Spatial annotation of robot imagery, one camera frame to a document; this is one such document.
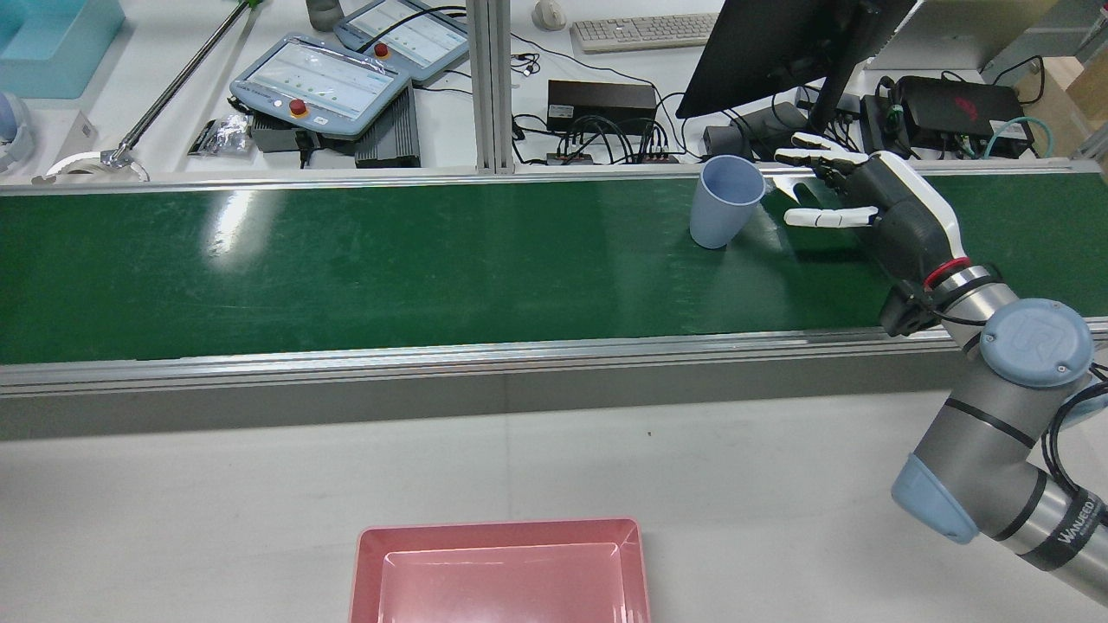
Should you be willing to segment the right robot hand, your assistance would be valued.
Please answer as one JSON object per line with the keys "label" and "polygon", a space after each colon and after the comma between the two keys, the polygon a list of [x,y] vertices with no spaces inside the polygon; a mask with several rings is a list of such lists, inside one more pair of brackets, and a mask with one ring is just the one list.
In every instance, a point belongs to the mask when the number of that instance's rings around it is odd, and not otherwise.
{"label": "right robot hand", "polygon": [[841,201],[839,210],[792,208],[796,228],[855,229],[874,259],[894,279],[933,288],[970,267],[957,214],[906,159],[888,151],[847,152],[830,139],[796,132],[776,150],[781,164],[808,167]]}

